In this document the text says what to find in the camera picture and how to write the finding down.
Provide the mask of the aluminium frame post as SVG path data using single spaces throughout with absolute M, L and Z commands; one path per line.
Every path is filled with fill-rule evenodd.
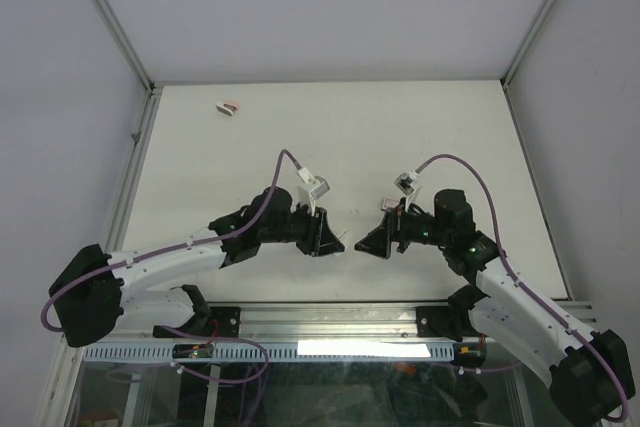
M 109 0 L 90 1 L 137 81 L 146 93 L 152 93 L 155 83 L 143 65 Z
M 501 77 L 500 82 L 504 91 L 508 91 L 510 89 L 511 83 L 515 79 L 529 50 L 533 46 L 536 38 L 539 36 L 551 15 L 557 1 L 558 0 L 542 0 L 540 6 L 537 8 L 531 23 L 515 51 L 514 56 L 512 57 L 504 75 Z

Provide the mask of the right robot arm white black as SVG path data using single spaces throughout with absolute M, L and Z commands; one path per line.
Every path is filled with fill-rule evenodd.
M 497 243 L 477 229 L 463 191 L 438 192 L 432 213 L 407 203 L 386 210 L 355 248 L 388 259 L 412 244 L 438 248 L 467 282 L 446 308 L 420 319 L 421 328 L 456 342 L 474 334 L 498 342 L 537 375 L 574 426 L 610 420 L 614 411 L 627 415 L 636 388 L 623 339 L 594 330 L 508 271 Z

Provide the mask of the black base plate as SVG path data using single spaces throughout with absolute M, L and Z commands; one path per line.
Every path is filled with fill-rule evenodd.
M 472 326 L 470 308 L 453 305 L 420 305 L 415 308 L 418 338 L 444 338 L 463 342 L 467 338 L 493 336 Z
M 213 306 L 207 313 L 194 313 L 185 323 L 174 327 L 190 338 L 203 336 L 237 338 L 241 324 L 241 308 L 238 306 Z

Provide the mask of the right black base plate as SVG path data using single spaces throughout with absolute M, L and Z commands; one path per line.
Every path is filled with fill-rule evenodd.
M 420 305 L 415 308 L 418 338 L 444 338 L 463 342 L 467 338 L 493 336 L 472 326 L 470 308 L 453 305 Z

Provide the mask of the aluminium front rail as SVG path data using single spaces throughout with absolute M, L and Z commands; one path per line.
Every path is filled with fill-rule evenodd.
M 418 303 L 206 303 L 193 301 L 183 291 L 160 293 L 148 300 L 129 300 L 123 307 L 81 307 L 62 315 L 60 329 L 74 347 L 84 347 L 107 336 L 171 338 L 168 332 L 194 313 L 213 306 L 238 306 L 241 324 L 237 338 L 275 343 L 300 339 L 418 339 L 415 308 L 449 305 Z

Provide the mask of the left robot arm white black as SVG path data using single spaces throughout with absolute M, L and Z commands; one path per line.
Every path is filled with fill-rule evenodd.
M 325 209 L 294 203 L 276 187 L 170 246 L 111 253 L 97 244 L 82 248 L 50 286 L 49 306 L 73 348 L 121 331 L 209 337 L 221 333 L 222 323 L 200 288 L 181 278 L 250 260 L 264 244 L 287 243 L 313 258 L 345 250 Z

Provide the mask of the red white staple box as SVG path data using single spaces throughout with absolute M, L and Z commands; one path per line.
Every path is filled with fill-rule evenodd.
M 384 197 L 381 202 L 381 211 L 386 211 L 388 209 L 403 209 L 402 202 L 400 199 Z

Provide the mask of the left aluminium frame post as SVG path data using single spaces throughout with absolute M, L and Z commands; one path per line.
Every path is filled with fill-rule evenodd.
M 146 93 L 152 93 L 155 83 L 143 65 L 109 0 L 90 1 L 137 81 Z

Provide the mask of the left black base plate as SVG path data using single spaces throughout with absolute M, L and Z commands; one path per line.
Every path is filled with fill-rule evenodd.
M 174 327 L 190 338 L 203 336 L 237 338 L 241 324 L 241 308 L 238 306 L 213 306 L 207 313 L 194 313 L 185 323 Z

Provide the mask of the right aluminium frame post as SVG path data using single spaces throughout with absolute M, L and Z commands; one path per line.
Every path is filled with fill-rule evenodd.
M 537 8 L 531 23 L 515 51 L 514 56 L 512 57 L 504 75 L 501 77 L 500 82 L 504 91 L 508 91 L 510 89 L 511 83 L 515 79 L 529 50 L 533 46 L 536 38 L 539 36 L 551 15 L 557 1 L 558 0 L 542 0 L 540 6 Z

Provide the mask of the pink white mini stapler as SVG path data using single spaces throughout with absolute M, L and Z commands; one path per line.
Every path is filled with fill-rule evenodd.
M 217 101 L 215 107 L 219 113 L 228 117 L 234 117 L 240 109 L 240 106 L 237 102 L 228 100 Z

